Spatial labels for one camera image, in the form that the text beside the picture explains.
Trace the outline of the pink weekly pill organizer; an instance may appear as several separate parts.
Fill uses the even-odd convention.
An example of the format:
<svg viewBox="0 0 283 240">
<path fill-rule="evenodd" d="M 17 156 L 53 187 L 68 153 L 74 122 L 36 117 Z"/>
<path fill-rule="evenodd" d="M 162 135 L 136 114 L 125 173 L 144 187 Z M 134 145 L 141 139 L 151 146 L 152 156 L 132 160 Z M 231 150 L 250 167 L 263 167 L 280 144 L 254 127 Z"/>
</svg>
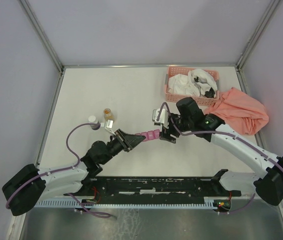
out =
<svg viewBox="0 0 283 240">
<path fill-rule="evenodd" d="M 159 129 L 154 129 L 150 131 L 145 131 L 141 133 L 136 133 L 138 136 L 144 136 L 144 142 L 147 141 L 152 141 L 160 138 L 160 130 Z"/>
</svg>

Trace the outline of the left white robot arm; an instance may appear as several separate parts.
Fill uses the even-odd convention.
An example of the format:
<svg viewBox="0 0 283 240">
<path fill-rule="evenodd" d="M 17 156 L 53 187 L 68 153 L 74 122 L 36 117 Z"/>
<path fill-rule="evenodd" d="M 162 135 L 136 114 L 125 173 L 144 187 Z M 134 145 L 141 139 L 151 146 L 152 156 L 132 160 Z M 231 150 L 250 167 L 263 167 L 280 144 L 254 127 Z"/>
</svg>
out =
<svg viewBox="0 0 283 240">
<path fill-rule="evenodd" d="M 132 151 L 145 139 L 144 135 L 128 134 L 118 129 L 109 142 L 95 141 L 74 163 L 53 168 L 27 164 L 2 187 L 5 207 L 13 216 L 20 216 L 46 199 L 76 192 L 87 195 L 92 190 L 92 182 L 88 179 L 98 175 L 102 166 L 120 152 Z"/>
</svg>

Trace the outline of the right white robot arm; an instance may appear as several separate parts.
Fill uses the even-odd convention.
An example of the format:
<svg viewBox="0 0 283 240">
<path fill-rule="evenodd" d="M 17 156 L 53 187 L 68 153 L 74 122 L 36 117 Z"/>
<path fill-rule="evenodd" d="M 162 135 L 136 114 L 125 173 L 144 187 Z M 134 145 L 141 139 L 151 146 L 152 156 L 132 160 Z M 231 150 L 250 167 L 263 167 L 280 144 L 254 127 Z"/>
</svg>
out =
<svg viewBox="0 0 283 240">
<path fill-rule="evenodd" d="M 179 136 L 196 136 L 225 149 L 252 170 L 220 170 L 210 184 L 215 195 L 240 191 L 259 196 L 270 205 L 279 205 L 283 200 L 283 156 L 248 141 L 215 114 L 204 114 L 191 97 L 179 100 L 176 107 L 178 114 L 170 112 L 163 102 L 152 112 L 154 124 L 161 126 L 161 140 L 174 144 Z"/>
</svg>

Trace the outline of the amber pill bottle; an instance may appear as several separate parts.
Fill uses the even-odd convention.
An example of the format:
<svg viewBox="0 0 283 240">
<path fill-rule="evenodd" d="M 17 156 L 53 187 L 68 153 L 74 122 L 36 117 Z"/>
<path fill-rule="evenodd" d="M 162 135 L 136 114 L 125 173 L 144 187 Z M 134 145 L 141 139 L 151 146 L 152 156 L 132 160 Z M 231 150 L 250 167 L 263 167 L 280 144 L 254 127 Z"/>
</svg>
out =
<svg viewBox="0 0 283 240">
<path fill-rule="evenodd" d="M 114 121 L 115 120 L 114 114 L 113 114 L 113 112 L 110 108 L 105 108 L 103 110 L 103 116 L 104 116 L 105 121 L 108 121 L 108 120 Z"/>
</svg>

